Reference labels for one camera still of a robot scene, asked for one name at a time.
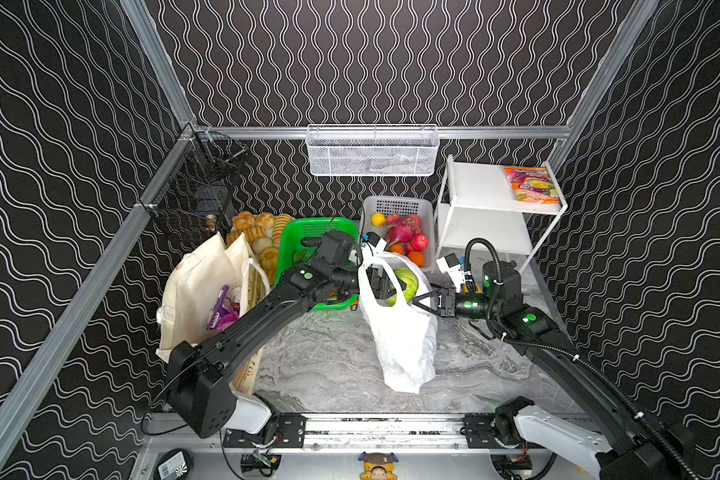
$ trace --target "wavy pattern wallpaper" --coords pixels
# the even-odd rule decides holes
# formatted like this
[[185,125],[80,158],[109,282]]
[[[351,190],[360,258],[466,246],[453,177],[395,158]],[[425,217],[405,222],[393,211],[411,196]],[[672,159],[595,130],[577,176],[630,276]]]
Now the wavy pattern wallpaper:
[[558,125],[631,0],[147,0],[198,121]]
[[144,436],[139,422],[163,388],[155,311],[182,252],[152,226],[106,294],[6,462],[1,479],[125,480]]
[[720,2],[660,3],[558,178],[539,264],[568,332],[720,480]]
[[[0,2],[0,404],[179,130],[116,0]],[[127,454],[111,447],[134,434],[118,422],[133,418],[135,401],[146,402],[160,378],[144,353],[155,333],[139,314],[154,314],[150,302],[170,268],[162,257],[161,268],[152,265],[148,240],[59,376],[7,476],[80,478],[95,470],[91,459],[125,471]],[[114,440],[91,440],[99,434]],[[81,453],[86,466],[72,472],[68,457]]]
[[315,177],[309,173],[303,141],[257,141],[241,171],[234,199],[244,210],[294,216],[360,218],[369,195],[418,197],[435,202],[445,159],[536,167],[547,159],[554,140],[442,140],[430,177]]

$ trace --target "green plastic basket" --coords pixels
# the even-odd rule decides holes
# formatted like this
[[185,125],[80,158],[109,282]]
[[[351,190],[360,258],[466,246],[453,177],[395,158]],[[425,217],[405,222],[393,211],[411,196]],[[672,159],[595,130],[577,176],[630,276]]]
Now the green plastic basket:
[[[355,226],[355,222],[348,218],[325,216],[323,218],[301,218],[294,220],[290,224],[286,225],[286,228],[282,231],[282,240],[280,240],[280,257],[277,261],[277,275],[275,277],[275,284],[280,281],[280,275],[296,264],[293,261],[294,255],[298,255],[299,262],[306,262],[310,256],[317,250],[316,247],[302,246],[302,238],[305,236],[320,236],[330,230],[339,230],[345,234],[352,235],[357,238],[358,228]],[[318,303],[315,305],[315,310],[342,310],[353,304],[357,295],[352,295],[349,300],[341,303],[334,303],[326,305],[325,303]]]

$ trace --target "dragon fruit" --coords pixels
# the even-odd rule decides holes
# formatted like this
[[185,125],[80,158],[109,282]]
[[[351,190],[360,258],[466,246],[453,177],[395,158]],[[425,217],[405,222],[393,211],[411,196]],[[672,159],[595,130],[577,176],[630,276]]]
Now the dragon fruit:
[[403,217],[397,214],[390,214],[387,216],[387,225],[392,226],[400,222]]
[[416,214],[410,214],[409,216],[405,217],[405,221],[416,224],[416,226],[422,225],[422,218]]
[[411,241],[413,232],[403,223],[392,225],[387,232],[387,243],[391,246],[394,244],[407,244]]

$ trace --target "lemon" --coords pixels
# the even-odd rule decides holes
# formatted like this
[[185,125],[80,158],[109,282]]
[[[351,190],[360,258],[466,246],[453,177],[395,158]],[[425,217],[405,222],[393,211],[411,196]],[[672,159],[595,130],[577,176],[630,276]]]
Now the lemon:
[[384,214],[374,214],[371,217],[371,223],[375,226],[381,226],[387,223],[387,218],[384,216]]

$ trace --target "bread roll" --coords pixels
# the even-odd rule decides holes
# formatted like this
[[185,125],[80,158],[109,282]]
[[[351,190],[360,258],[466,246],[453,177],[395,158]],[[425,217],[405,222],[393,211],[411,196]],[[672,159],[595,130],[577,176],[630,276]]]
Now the bread roll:
[[256,225],[256,217],[250,212],[241,212],[232,218],[232,225],[238,230],[244,230],[249,226]]
[[248,240],[249,244],[252,244],[254,240],[265,235],[264,227],[258,225],[249,226],[243,230],[243,233],[246,235],[246,240]]
[[266,274],[266,277],[269,280],[269,285],[274,285],[275,277],[277,276],[277,270],[275,270],[275,269],[264,270],[264,273]]
[[260,254],[261,251],[268,246],[274,246],[274,244],[272,243],[272,239],[268,236],[260,236],[251,244],[251,248],[253,248],[253,253],[256,255]]
[[264,212],[256,217],[256,225],[263,226],[265,230],[272,228],[275,224],[275,216],[269,212]]
[[293,217],[288,214],[278,215],[277,218],[275,218],[275,223],[272,226],[272,241],[275,243],[275,246],[280,246],[282,231],[291,221],[293,221]]
[[264,270],[277,270],[277,259],[279,256],[279,248],[268,246],[259,253],[259,264]]
[[242,230],[231,230],[226,235],[226,244],[231,245],[235,240],[237,240],[237,237],[242,235]]

